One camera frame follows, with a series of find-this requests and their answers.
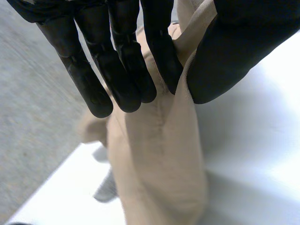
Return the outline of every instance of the gray fabric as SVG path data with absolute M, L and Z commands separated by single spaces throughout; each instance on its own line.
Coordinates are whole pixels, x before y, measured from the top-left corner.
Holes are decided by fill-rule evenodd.
M 107 203 L 117 196 L 116 183 L 114 181 L 113 172 L 110 169 L 101 186 L 94 194 L 94 198 L 102 203 Z

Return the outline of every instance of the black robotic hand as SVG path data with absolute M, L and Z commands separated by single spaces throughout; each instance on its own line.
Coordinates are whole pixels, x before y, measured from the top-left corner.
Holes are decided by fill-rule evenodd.
M 8 0 L 27 21 L 37 23 L 80 91 L 99 118 L 113 104 L 93 72 L 78 39 L 77 22 L 93 60 L 119 107 L 136 111 L 156 97 L 141 46 L 136 41 L 139 0 Z M 168 34 L 174 0 L 141 0 L 150 50 L 171 93 L 175 93 L 182 65 Z M 116 46 L 111 42 L 111 31 Z
M 300 29 L 300 0 L 214 3 L 217 17 L 206 30 L 187 75 L 196 104 L 227 92 Z

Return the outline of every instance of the black finger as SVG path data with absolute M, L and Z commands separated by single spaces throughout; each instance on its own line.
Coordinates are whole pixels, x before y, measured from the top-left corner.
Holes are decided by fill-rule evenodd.
M 107 5 L 103 3 L 96 7 L 82 8 L 75 13 L 75 20 L 119 107 L 127 113 L 136 111 L 141 105 L 140 93 L 113 49 Z
M 112 35 L 119 57 L 127 73 L 136 83 L 142 102 L 152 102 L 156 97 L 156 88 L 135 35 L 140 10 L 139 0 L 110 0 L 108 6 Z
M 169 91 L 175 94 L 183 67 L 168 33 L 174 1 L 141 0 L 141 3 L 148 46 Z
M 113 104 L 86 59 L 73 18 L 64 16 L 37 25 L 57 51 L 92 114 L 99 118 L 110 115 Z
M 261 1 L 257 7 L 233 0 L 216 0 L 215 4 L 218 16 L 206 30 L 187 76 L 196 104 L 207 103 L 227 92 L 300 29 L 299 1 L 298 5 L 296 1 Z

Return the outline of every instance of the beige cloth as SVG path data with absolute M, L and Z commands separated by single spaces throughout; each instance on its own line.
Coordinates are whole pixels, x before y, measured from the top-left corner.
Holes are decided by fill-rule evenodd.
M 137 36 L 157 98 L 134 113 L 115 103 L 110 117 L 87 112 L 79 126 L 84 141 L 108 148 L 128 225 L 194 225 L 207 203 L 207 186 L 195 106 L 186 75 L 216 15 L 213 0 L 179 0 L 178 24 L 169 28 L 184 70 L 175 96 L 159 75 L 141 30 Z

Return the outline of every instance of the white surface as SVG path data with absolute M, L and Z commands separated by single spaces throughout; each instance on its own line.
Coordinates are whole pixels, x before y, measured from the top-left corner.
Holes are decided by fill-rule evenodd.
M 109 164 L 93 153 L 106 151 L 102 144 L 81 144 L 29 199 L 10 222 L 33 225 L 124 225 L 119 199 L 102 204 L 93 198 Z
M 300 33 L 232 90 L 197 106 L 210 182 L 199 225 L 300 225 Z M 93 194 L 109 165 L 81 145 L 13 216 L 33 225 L 123 225 L 119 200 Z

